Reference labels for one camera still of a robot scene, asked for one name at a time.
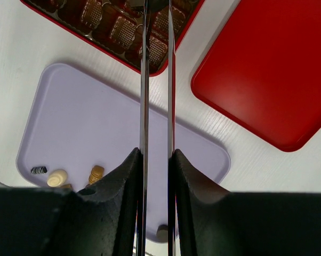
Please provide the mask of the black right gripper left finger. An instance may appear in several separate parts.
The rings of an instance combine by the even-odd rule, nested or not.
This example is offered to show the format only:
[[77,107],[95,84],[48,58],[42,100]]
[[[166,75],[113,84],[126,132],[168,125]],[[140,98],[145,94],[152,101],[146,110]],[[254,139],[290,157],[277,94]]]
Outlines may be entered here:
[[141,154],[78,192],[0,188],[0,255],[131,255]]

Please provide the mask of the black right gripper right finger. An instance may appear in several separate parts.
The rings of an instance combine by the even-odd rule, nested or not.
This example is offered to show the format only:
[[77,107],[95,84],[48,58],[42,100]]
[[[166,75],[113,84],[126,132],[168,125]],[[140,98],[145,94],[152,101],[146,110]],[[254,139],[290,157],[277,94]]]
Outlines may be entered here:
[[182,255],[321,255],[321,193],[231,192],[180,150],[172,175]]

